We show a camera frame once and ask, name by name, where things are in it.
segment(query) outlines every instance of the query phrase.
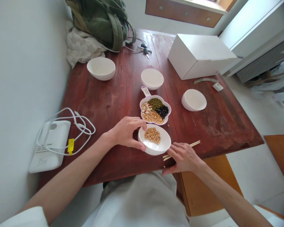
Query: chopsticks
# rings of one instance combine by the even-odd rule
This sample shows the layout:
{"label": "chopsticks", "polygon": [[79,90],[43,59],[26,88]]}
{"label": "chopsticks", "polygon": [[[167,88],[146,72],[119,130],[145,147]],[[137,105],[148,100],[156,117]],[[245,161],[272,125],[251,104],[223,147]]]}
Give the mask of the chopsticks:
{"label": "chopsticks", "polygon": [[[199,140],[199,141],[197,141],[197,142],[194,142],[194,143],[192,143],[192,144],[190,144],[190,146],[191,147],[193,147],[193,146],[196,146],[197,144],[199,144],[199,143],[201,143],[201,141]],[[163,156],[163,161],[166,161],[167,159],[170,159],[171,158],[171,156],[170,155],[164,155]]]}

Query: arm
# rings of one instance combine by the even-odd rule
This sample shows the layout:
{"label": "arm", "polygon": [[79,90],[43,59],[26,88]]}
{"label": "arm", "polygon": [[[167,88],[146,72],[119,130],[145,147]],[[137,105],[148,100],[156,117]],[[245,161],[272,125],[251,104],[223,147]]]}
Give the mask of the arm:
{"label": "arm", "polygon": [[174,143],[168,149],[167,153],[174,158],[176,165],[163,170],[163,175],[181,171],[192,171],[217,196],[238,226],[272,227],[247,200],[209,168],[188,144]]}
{"label": "arm", "polygon": [[54,176],[19,211],[42,206],[48,224],[66,208],[88,176],[106,153],[115,145],[135,147],[145,151],[144,144],[133,139],[133,131],[146,122],[139,117],[125,117],[113,129],[104,133],[90,148]]}

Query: bowl of soybeans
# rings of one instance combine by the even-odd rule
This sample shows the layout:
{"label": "bowl of soybeans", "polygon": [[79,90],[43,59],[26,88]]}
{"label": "bowl of soybeans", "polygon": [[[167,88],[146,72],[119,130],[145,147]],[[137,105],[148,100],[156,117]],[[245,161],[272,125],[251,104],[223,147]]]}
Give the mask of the bowl of soybeans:
{"label": "bowl of soybeans", "polygon": [[140,102],[141,117],[147,122],[155,125],[164,125],[171,113],[170,105],[160,96],[147,96]]}
{"label": "bowl of soybeans", "polygon": [[138,132],[138,140],[146,147],[145,153],[149,155],[164,154],[171,145],[167,131],[154,124],[146,124],[146,126],[146,131],[141,127]]}

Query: hand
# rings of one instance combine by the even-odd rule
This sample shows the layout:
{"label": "hand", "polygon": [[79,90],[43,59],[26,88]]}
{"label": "hand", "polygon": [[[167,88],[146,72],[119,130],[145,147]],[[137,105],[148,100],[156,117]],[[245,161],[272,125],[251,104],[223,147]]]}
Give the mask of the hand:
{"label": "hand", "polygon": [[145,151],[145,145],[133,139],[133,132],[141,126],[146,131],[146,122],[141,118],[124,117],[115,127],[108,131],[108,134],[111,136],[115,145],[119,144]]}
{"label": "hand", "polygon": [[171,174],[182,171],[192,171],[196,173],[205,162],[199,158],[193,148],[187,143],[173,143],[167,153],[177,162],[174,166],[163,170],[162,174]]}

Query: backpack strap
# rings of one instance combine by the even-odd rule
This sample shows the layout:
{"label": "backpack strap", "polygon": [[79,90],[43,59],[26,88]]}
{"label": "backpack strap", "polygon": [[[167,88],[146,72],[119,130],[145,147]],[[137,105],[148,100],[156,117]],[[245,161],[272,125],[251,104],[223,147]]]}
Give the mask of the backpack strap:
{"label": "backpack strap", "polygon": [[131,29],[132,29],[132,31],[133,31],[133,39],[132,39],[131,41],[126,40],[125,43],[126,43],[126,44],[133,44],[133,43],[135,43],[136,40],[137,40],[136,29],[135,29],[135,27],[134,27],[131,23],[129,23],[127,20],[125,20],[125,21],[126,21],[127,24],[129,24],[129,26],[131,27]]}
{"label": "backpack strap", "polygon": [[123,47],[123,32],[121,23],[117,15],[111,12],[111,9],[108,4],[106,4],[106,12],[110,19],[114,33],[113,51],[121,51]]}

